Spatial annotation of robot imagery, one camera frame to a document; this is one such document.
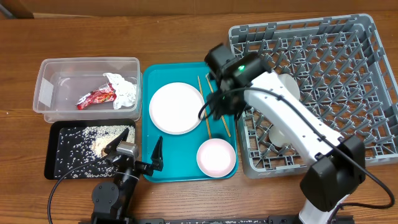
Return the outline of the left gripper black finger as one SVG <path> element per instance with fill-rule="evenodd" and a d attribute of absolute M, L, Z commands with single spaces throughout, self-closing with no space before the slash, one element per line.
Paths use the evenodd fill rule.
<path fill-rule="evenodd" d="M 157 171 L 162 171 L 164 167 L 162 143 L 163 143 L 163 137 L 160 136 L 157 140 L 157 143 L 150 158 L 152 161 L 152 168 Z"/>
<path fill-rule="evenodd" d="M 116 148 L 122 141 L 126 141 L 129 134 L 129 129 L 126 128 L 118 137 L 113 139 L 109 144 L 107 144 L 104 148 L 104 152 L 109 154 L 112 151 L 115 151 Z"/>

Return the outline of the wooden chopstick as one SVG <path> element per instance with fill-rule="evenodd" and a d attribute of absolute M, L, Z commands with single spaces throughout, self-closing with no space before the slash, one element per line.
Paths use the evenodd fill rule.
<path fill-rule="evenodd" d="M 203 100 L 205 100 L 205 97 L 203 96 L 203 89 L 201 87 L 201 81 L 200 81 L 200 77 L 199 76 L 197 76 L 197 80 L 198 80 L 198 86 L 199 86 L 200 94 L 201 94 Z M 211 129 L 210 129 L 210 124 L 209 124 L 208 118 L 206 118 L 207 112 L 206 112 L 206 108 L 205 107 L 203 108 L 203 111 L 200 114 L 202 115 L 202 119 L 205 120 L 207 132 L 208 132 L 208 137 L 209 137 L 209 139 L 211 139 L 211 137 L 212 137 L 211 136 Z"/>
<path fill-rule="evenodd" d="M 214 93 L 213 87 L 212 87 L 211 82 L 210 82 L 209 73 L 207 73 L 207 74 L 205 75 L 205 78 L 206 78 L 206 81 L 207 81 L 207 83 L 208 83 L 208 86 L 209 86 L 209 89 L 210 89 L 211 93 Z M 228 127 L 228 125 L 227 125 L 227 123 L 226 123 L 226 120 L 225 120 L 225 118 L 224 118 L 223 115 L 221 116 L 221 120 L 222 120 L 222 122 L 223 122 L 223 124 L 224 124 L 224 128 L 225 128 L 225 130 L 226 130 L 226 132 L 227 132 L 228 137 L 231 137 L 231 133 L 230 133 L 230 131 L 229 131 L 229 127 Z"/>

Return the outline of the white rice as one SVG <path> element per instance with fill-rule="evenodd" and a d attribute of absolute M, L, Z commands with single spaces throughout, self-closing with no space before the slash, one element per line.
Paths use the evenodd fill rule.
<path fill-rule="evenodd" d="M 106 161 L 85 166 L 78 166 L 96 161 L 106 156 L 104 148 L 118 137 L 126 128 L 129 129 L 128 142 L 135 141 L 135 127 L 127 125 L 89 126 L 62 128 L 56 142 L 54 178 L 59 179 L 67 172 L 69 179 L 87 179 L 111 177 L 116 168 Z"/>

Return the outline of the large pink plate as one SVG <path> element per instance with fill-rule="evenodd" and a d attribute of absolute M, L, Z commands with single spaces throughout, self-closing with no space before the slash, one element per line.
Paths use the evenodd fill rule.
<path fill-rule="evenodd" d="M 198 113 L 204 104 L 195 87 L 182 82 L 169 83 L 153 94 L 149 116 L 155 127 L 167 134 L 186 134 L 200 124 Z"/>

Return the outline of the red snack wrapper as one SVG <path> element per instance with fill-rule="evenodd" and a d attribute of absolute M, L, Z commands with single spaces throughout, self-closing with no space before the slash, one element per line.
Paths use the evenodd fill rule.
<path fill-rule="evenodd" d="M 111 83 L 105 83 L 101 85 L 98 89 L 93 90 L 86 95 L 82 96 L 76 107 L 78 110 L 83 110 L 89 105 L 102 104 L 116 99 L 116 90 L 113 88 Z"/>

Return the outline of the white tissue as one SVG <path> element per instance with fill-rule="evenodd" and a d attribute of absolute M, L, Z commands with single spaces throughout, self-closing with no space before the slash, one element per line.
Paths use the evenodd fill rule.
<path fill-rule="evenodd" d="M 122 107 L 130 107 L 135 104 L 137 85 L 125 80 L 117 73 L 104 73 L 103 76 L 108 78 L 108 82 L 115 90 L 116 99 L 113 101 L 115 110 Z"/>

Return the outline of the white cup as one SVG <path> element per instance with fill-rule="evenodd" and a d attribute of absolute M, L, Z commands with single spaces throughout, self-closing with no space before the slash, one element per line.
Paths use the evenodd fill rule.
<path fill-rule="evenodd" d="M 286 138 L 283 132 L 276 126 L 271 126 L 269 130 L 269 140 L 276 147 L 284 147 L 290 145 L 290 140 Z"/>

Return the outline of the grey bowl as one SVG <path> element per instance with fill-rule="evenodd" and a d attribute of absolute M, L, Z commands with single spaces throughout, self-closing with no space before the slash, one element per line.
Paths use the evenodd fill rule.
<path fill-rule="evenodd" d="M 300 90 L 295 79 L 289 74 L 281 74 L 278 76 L 279 80 L 286 87 L 286 89 L 297 99 L 300 100 Z"/>

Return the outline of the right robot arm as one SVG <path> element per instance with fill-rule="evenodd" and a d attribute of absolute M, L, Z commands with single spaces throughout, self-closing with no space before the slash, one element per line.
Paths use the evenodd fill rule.
<path fill-rule="evenodd" d="M 306 197 L 302 223 L 330 223 L 338 206 L 365 180 L 364 143 L 343 138 L 313 115 L 256 53 L 238 59 L 224 46 L 205 57 L 218 90 L 208 96 L 214 119 L 239 116 L 246 106 L 279 128 L 308 171 L 300 183 Z"/>

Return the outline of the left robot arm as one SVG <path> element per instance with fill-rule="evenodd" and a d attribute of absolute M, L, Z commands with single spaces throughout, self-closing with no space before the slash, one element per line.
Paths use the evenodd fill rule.
<path fill-rule="evenodd" d="M 104 148 L 105 161 L 117 167 L 117 172 L 112 182 L 98 184 L 91 194 L 94 204 L 92 223 L 135 223 L 128 208 L 140 176 L 152 176 L 155 170 L 161 171 L 164 167 L 163 137 L 158 138 L 149 164 L 138 160 L 137 145 L 127 141 L 128 134 L 126 128 Z"/>

